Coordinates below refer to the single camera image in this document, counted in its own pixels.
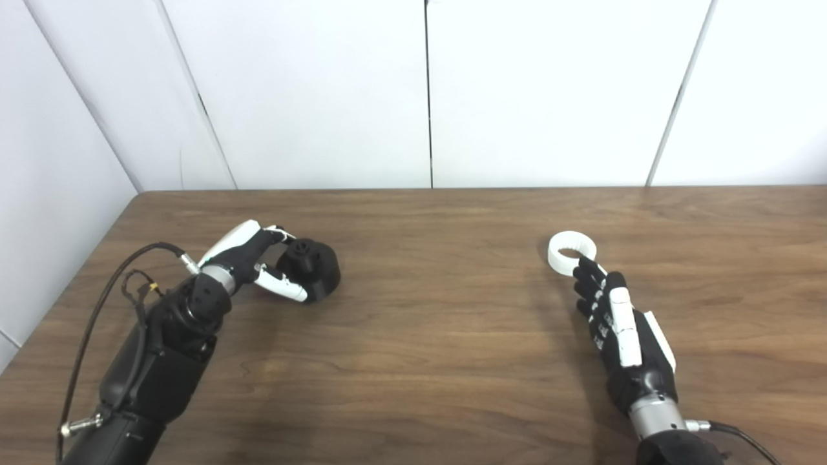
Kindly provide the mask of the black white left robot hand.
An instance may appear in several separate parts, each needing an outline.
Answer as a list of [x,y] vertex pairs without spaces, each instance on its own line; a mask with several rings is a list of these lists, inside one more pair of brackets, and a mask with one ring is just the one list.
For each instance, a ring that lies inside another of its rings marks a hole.
[[220,238],[198,262],[198,268],[222,282],[232,295],[243,285],[255,284],[281,297],[307,302],[306,289],[292,282],[286,272],[261,262],[270,247],[289,246],[296,239],[278,225],[261,227],[256,220],[246,220]]

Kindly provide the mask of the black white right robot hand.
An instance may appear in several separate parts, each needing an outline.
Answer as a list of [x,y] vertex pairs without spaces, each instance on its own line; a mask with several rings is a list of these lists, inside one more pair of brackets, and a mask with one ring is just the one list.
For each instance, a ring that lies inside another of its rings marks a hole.
[[635,307],[620,272],[582,256],[573,276],[577,309],[606,370],[611,403],[641,440],[687,430],[678,409],[676,359],[656,316]]

